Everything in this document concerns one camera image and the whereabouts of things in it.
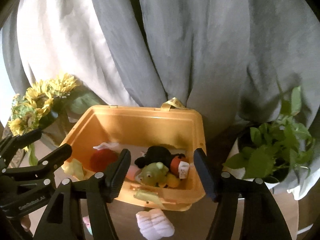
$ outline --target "toy label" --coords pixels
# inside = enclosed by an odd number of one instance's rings
[[[189,167],[190,167],[189,163],[180,162],[179,168],[178,168],[180,179],[186,179],[188,177]]]

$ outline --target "potted plant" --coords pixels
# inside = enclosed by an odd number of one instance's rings
[[[55,79],[35,82],[23,96],[15,95],[8,126],[14,136],[41,128],[45,141],[59,147],[72,128],[67,112],[83,114],[90,106],[100,104],[103,102],[98,96],[74,76],[63,73]],[[29,164],[36,165],[34,145],[25,151]]]
[[[269,188],[283,181],[290,170],[308,169],[315,139],[308,129],[295,120],[301,110],[301,88],[292,90],[285,100],[279,86],[281,110],[272,122],[253,125],[244,130],[235,142],[224,169],[238,179],[261,178]]]

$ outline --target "yellow strap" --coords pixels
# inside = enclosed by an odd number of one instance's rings
[[[188,109],[177,98],[171,98],[170,100],[163,103],[161,109],[168,109],[169,111],[172,106],[178,109]]]
[[[158,197],[158,195],[156,193],[147,191],[147,190],[143,190],[143,189],[138,189],[137,193],[133,196],[136,199],[142,200],[142,201],[151,201],[157,205],[159,205],[161,208],[164,208],[160,198]]]

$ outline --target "black plush toy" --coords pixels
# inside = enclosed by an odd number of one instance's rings
[[[170,151],[162,146],[151,146],[148,148],[147,153],[144,157],[140,157],[134,161],[134,164],[142,169],[151,163],[161,162],[170,169],[172,160],[178,156],[179,158],[185,158],[184,154],[171,154]]]

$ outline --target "pink plush toy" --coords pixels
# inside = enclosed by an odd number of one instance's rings
[[[127,175],[125,176],[127,179],[132,181],[137,181],[136,177],[141,173],[141,169],[139,169],[136,165],[130,165]]]

